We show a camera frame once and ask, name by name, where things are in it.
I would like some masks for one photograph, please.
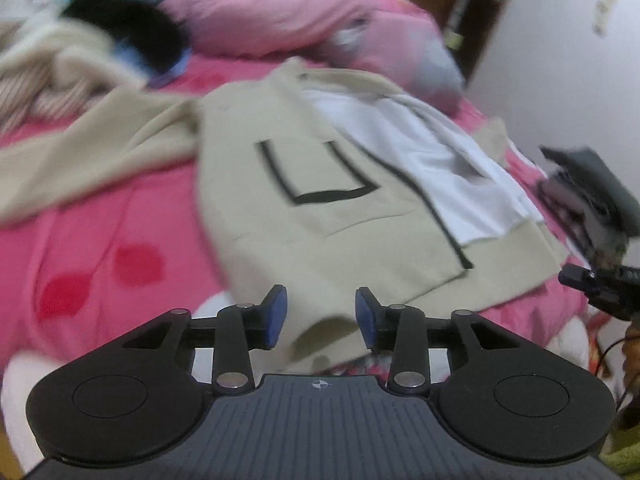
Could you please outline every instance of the metal screw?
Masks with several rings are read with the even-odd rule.
[[[426,380],[424,375],[418,372],[400,372],[394,377],[396,384],[405,388],[417,388],[422,386]]]
[[[216,382],[222,386],[223,388],[242,388],[245,384],[249,382],[249,378],[238,372],[227,372],[225,374],[219,375]]]

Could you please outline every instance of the bed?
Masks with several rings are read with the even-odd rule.
[[[227,82],[263,78],[279,63],[195,55],[186,73],[163,91],[204,95]],[[466,100],[453,119],[472,135],[487,120]],[[0,142],[7,146],[69,123],[31,121]],[[513,145],[505,157],[510,175],[536,203],[549,230],[565,243],[566,234],[535,197],[534,186],[543,173]],[[13,356],[2,385],[2,410],[25,470],[38,460],[24,403],[39,377],[171,308],[188,308],[194,316],[206,317],[233,302],[216,255],[206,248],[196,221],[194,174],[194,162],[142,174],[0,230],[0,308],[6,309],[2,316],[10,327],[10,337],[0,342],[0,367]],[[587,367],[588,338],[582,322],[586,307],[580,293],[552,278],[482,314]],[[36,321],[18,315],[24,310],[35,311]],[[432,368],[440,370],[434,373],[442,380],[447,367],[442,356],[433,358],[441,363]],[[193,373],[201,381],[210,374],[208,359],[207,352],[196,356]],[[364,359],[328,372],[384,378],[388,362]]]

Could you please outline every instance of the pink bed sheet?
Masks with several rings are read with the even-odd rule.
[[[258,79],[276,61],[193,57],[168,91],[204,94]],[[467,131],[485,117],[464,102],[455,121]],[[54,125],[26,124],[4,144]],[[510,172],[530,192],[541,173],[508,153]],[[225,290],[197,222],[194,163],[144,174],[77,203],[0,230],[0,370],[18,349],[71,360],[171,308],[196,310]],[[543,211],[554,234],[565,234]],[[556,279],[484,316],[546,345],[586,307]]]

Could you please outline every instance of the red polka dot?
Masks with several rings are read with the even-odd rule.
[[[86,303],[91,289],[90,274],[62,274],[45,286],[36,317],[40,320],[75,316]]]
[[[114,272],[119,282],[127,286],[159,282],[164,276],[164,258],[152,245],[122,246],[116,251]]]

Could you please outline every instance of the white wall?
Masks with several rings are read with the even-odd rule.
[[[640,0],[618,0],[605,36],[597,1],[510,0],[468,96],[536,162],[540,144],[591,146],[640,197]]]

